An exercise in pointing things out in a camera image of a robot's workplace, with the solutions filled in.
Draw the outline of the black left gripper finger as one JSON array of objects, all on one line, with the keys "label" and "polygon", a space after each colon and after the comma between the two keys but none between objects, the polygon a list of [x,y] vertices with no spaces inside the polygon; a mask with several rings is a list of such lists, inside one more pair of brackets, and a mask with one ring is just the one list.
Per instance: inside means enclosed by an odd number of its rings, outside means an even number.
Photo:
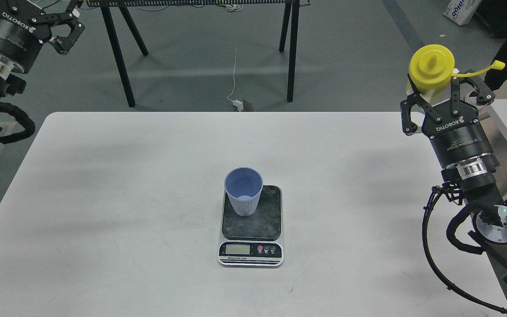
[{"label": "black left gripper finger", "polygon": [[85,29],[79,21],[78,9],[33,17],[34,36],[41,44],[50,44],[57,53],[66,55]]},{"label": "black left gripper finger", "polygon": [[26,0],[0,0],[0,15],[24,14],[27,12]]}]

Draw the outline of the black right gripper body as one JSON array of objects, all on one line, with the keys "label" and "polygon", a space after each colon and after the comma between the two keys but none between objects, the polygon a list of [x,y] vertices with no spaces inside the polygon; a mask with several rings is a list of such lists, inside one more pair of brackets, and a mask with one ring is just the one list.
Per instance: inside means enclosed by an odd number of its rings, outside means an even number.
[{"label": "black right gripper body", "polygon": [[449,99],[435,104],[425,112],[421,131],[429,137],[441,168],[446,169],[460,161],[493,153],[478,119],[478,109],[459,102],[457,114]]}]

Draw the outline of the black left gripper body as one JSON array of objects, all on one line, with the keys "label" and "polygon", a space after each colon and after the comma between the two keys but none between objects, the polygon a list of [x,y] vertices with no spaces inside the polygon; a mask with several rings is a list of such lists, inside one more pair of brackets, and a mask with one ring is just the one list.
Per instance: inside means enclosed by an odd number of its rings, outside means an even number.
[{"label": "black left gripper body", "polygon": [[50,38],[48,26],[34,26],[32,18],[44,15],[42,9],[0,9],[0,55],[13,62],[13,72],[27,74]]}]

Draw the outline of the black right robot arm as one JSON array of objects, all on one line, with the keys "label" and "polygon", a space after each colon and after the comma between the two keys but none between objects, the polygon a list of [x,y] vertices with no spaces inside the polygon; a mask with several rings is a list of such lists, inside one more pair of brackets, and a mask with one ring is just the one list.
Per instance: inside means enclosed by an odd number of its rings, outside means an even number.
[{"label": "black right robot arm", "polygon": [[[445,196],[461,206],[445,231],[449,243],[469,254],[486,253],[507,271],[507,259],[495,249],[507,245],[507,199],[501,195],[494,175],[499,161],[478,118],[478,108],[459,98],[462,84],[476,90],[482,106],[491,104],[492,92],[481,78],[471,74],[452,75],[451,98],[435,105],[427,102],[410,80],[411,92],[400,103],[403,132],[413,135],[421,131],[427,136],[442,168],[443,183],[431,189],[424,206],[422,246],[430,268],[449,291],[507,315],[507,309],[482,301],[450,281],[435,264],[428,243],[431,214]],[[507,284],[507,272],[503,281]]]}]

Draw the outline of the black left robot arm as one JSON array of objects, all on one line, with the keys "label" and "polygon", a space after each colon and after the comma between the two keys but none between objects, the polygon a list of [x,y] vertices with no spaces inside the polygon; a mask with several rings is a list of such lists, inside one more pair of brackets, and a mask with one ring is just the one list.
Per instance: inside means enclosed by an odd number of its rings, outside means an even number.
[{"label": "black left robot arm", "polygon": [[67,54],[85,29],[78,20],[82,1],[71,0],[62,13],[48,14],[30,0],[0,0],[0,143],[21,141],[36,125],[18,106],[1,98],[21,94],[27,74],[44,44]]}]

